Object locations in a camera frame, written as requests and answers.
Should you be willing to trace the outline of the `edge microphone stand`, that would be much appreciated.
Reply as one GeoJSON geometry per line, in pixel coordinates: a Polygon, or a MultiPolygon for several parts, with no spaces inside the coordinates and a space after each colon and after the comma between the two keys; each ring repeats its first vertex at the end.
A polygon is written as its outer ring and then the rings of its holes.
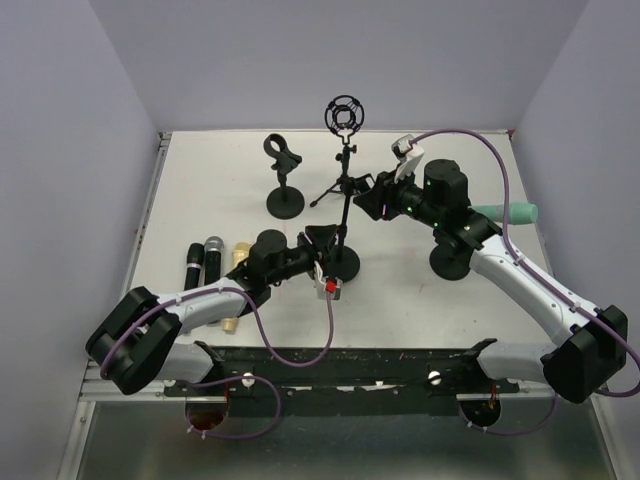
{"type": "Polygon", "coordinates": [[[360,258],[356,251],[346,244],[351,202],[357,195],[364,193],[370,188],[369,181],[372,179],[373,177],[370,174],[365,174],[360,177],[339,178],[326,191],[327,194],[341,194],[344,196],[334,257],[336,261],[336,274],[345,283],[351,282],[356,278],[361,266],[360,258]]]}

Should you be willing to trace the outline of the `round base microphone stand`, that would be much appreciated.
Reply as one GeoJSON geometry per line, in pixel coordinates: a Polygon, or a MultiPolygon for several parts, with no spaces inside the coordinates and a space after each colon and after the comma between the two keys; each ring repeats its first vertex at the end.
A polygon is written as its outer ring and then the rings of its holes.
{"type": "Polygon", "coordinates": [[[267,211],[277,219],[293,219],[304,210],[305,199],[300,190],[287,184],[287,176],[302,163],[302,157],[293,153],[284,137],[277,133],[265,138],[263,149],[274,160],[271,169],[276,172],[279,183],[266,199],[267,211]]]}

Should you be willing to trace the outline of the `black tripod microphone stand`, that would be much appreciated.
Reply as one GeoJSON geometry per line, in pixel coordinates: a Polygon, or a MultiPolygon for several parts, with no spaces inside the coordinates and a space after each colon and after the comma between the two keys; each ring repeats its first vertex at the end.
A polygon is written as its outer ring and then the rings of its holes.
{"type": "Polygon", "coordinates": [[[360,131],[364,120],[364,107],[352,95],[338,95],[328,103],[324,112],[324,122],[329,132],[341,140],[342,149],[336,154],[336,160],[341,165],[341,173],[332,186],[309,204],[311,208],[316,207],[329,194],[347,196],[353,192],[355,180],[349,174],[349,167],[351,156],[357,152],[357,146],[351,139],[360,131]]]}

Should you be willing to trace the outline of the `black glitter microphone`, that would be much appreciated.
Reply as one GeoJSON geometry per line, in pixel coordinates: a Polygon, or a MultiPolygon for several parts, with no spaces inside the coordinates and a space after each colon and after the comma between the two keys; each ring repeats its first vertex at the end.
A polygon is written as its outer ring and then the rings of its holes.
{"type": "Polygon", "coordinates": [[[204,243],[203,284],[210,285],[221,278],[224,242],[218,236],[209,237],[204,243]]]}

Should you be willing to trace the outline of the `small black microphone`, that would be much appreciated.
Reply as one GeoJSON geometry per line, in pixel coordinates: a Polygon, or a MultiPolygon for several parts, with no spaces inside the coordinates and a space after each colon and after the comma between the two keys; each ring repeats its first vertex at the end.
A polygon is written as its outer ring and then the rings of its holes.
{"type": "Polygon", "coordinates": [[[191,243],[186,255],[186,273],[184,290],[192,290],[198,287],[201,271],[204,263],[204,245],[191,243]]]}

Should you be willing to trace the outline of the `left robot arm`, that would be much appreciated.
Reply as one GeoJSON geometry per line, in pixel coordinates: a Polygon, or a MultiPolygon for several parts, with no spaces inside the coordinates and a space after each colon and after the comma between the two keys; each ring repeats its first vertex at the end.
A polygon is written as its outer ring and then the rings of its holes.
{"type": "Polygon", "coordinates": [[[256,314],[272,287],[295,276],[312,278],[324,300],[340,287],[334,275],[338,226],[307,226],[289,247],[285,235],[262,231],[246,259],[219,280],[187,291],[155,295],[146,287],[126,293],[85,344],[103,379],[131,395],[157,380],[186,381],[201,395],[222,380],[211,348],[177,343],[187,332],[226,318],[256,314]]]}

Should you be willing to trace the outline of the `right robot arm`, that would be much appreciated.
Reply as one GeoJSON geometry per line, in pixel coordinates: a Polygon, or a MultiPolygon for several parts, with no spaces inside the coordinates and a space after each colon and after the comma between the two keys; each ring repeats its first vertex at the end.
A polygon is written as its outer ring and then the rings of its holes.
{"type": "Polygon", "coordinates": [[[567,401],[580,404],[626,362],[622,341],[628,320],[615,306],[604,310],[570,293],[525,256],[509,250],[502,229],[475,211],[468,178],[452,160],[433,160],[424,183],[395,172],[367,174],[356,181],[355,205],[374,220],[406,215],[428,225],[436,242],[429,256],[433,272],[460,280],[474,271],[515,301],[549,337],[545,344],[492,340],[476,358],[460,367],[460,379],[480,392],[495,380],[513,379],[549,385],[567,401]]]}

